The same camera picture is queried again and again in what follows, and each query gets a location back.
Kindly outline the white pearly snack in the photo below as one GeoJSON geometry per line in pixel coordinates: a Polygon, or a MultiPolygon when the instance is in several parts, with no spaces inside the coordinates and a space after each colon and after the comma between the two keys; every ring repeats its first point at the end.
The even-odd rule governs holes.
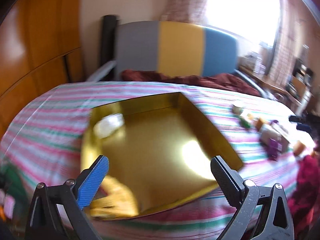
{"type": "Polygon", "coordinates": [[[98,121],[93,127],[93,132],[95,136],[103,139],[109,137],[123,125],[124,117],[121,113],[111,114],[98,121]]]}

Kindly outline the gold metal tray box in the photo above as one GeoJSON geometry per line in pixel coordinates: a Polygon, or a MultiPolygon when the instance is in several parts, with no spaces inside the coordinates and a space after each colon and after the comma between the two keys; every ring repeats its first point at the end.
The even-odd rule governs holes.
{"type": "Polygon", "coordinates": [[[139,215],[130,218],[173,209],[213,191],[214,156],[220,155],[234,170],[243,166],[228,140],[180,92],[94,107],[82,137],[81,168],[99,155],[108,158],[107,176],[126,185],[137,200],[139,215]],[[124,125],[109,137],[95,136],[95,124],[116,113],[123,115],[124,125]]]}

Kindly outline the grey yellow blue headboard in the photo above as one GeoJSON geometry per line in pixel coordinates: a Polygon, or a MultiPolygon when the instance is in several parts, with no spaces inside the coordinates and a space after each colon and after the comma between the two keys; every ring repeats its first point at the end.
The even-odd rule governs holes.
{"type": "Polygon", "coordinates": [[[238,42],[229,34],[200,25],[139,21],[119,25],[115,77],[126,69],[156,71],[169,77],[232,74],[238,42]]]}

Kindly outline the dark red blanket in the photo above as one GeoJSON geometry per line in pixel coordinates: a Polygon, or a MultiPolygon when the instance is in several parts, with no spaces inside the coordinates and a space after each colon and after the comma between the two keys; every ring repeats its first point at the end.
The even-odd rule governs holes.
{"type": "Polygon", "coordinates": [[[156,71],[139,71],[126,69],[120,74],[121,81],[164,82],[189,86],[233,91],[253,96],[261,96],[258,89],[233,74],[217,74],[214,76],[175,76],[170,77],[156,71]]]}

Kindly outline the striped pink green bedsheet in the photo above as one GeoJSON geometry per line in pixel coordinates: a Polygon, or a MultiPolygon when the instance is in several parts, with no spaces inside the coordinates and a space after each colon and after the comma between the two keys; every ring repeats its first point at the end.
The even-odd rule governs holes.
{"type": "MultiPolygon", "coordinates": [[[[284,104],[236,92],[158,82],[83,82],[60,85],[16,115],[1,140],[1,158],[20,171],[28,196],[36,185],[59,185],[80,172],[82,134],[91,108],[151,94],[182,92],[214,122],[244,163],[241,175],[258,185],[296,188],[300,159],[291,152],[271,161],[256,131],[245,131],[233,115],[234,101],[264,120],[287,121],[284,104]]],[[[132,220],[98,223],[104,239],[216,239],[234,213],[220,190],[182,207],[132,220]]]]}

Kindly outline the small green white box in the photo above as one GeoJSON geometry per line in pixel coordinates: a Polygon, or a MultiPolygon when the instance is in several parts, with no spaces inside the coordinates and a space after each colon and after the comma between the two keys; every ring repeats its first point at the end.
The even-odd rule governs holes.
{"type": "Polygon", "coordinates": [[[232,104],[232,112],[234,114],[240,115],[244,111],[244,107],[242,105],[238,105],[236,103],[232,104]]]}

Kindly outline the beige tea box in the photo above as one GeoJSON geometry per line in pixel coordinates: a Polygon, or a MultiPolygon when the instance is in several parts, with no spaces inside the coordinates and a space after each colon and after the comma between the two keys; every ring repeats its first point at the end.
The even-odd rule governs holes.
{"type": "Polygon", "coordinates": [[[281,145],[281,153],[287,152],[290,144],[289,134],[276,123],[272,125],[263,124],[260,131],[260,141],[269,145],[270,140],[274,140],[281,145]]]}

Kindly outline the yellow plush toy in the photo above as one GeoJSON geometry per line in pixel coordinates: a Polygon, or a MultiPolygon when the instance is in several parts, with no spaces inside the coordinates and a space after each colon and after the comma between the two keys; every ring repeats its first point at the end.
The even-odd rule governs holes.
{"type": "Polygon", "coordinates": [[[95,199],[90,204],[89,214],[93,218],[116,219],[139,215],[139,207],[132,191],[112,176],[106,176],[101,188],[106,197],[95,199]]]}

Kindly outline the black bed post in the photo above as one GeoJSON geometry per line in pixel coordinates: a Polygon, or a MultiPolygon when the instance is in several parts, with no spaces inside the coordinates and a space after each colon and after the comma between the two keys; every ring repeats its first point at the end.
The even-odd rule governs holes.
{"type": "Polygon", "coordinates": [[[102,17],[100,39],[100,65],[114,59],[115,36],[118,26],[117,15],[105,15],[102,17]]]}

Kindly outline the wooden bedside desk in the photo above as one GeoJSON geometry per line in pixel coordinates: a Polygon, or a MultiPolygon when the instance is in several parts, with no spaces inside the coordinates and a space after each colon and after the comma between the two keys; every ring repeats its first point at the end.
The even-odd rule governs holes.
{"type": "Polygon", "coordinates": [[[277,101],[289,107],[293,112],[296,112],[298,108],[302,106],[299,100],[286,91],[285,88],[276,85],[267,76],[256,74],[244,66],[239,66],[238,70],[262,88],[269,98],[275,98],[277,101]]]}

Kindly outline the pink patterned curtain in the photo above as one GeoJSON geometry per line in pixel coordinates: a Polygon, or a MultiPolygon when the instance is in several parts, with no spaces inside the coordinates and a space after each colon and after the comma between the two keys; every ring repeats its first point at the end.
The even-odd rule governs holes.
{"type": "Polygon", "coordinates": [[[161,21],[202,24],[208,0],[169,0],[161,21]]]}

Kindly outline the orange wooden wardrobe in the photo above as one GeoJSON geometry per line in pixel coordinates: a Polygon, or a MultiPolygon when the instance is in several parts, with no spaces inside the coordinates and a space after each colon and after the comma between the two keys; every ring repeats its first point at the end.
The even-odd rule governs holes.
{"type": "Polygon", "coordinates": [[[33,99],[85,78],[80,0],[15,0],[1,20],[1,135],[33,99]]]}

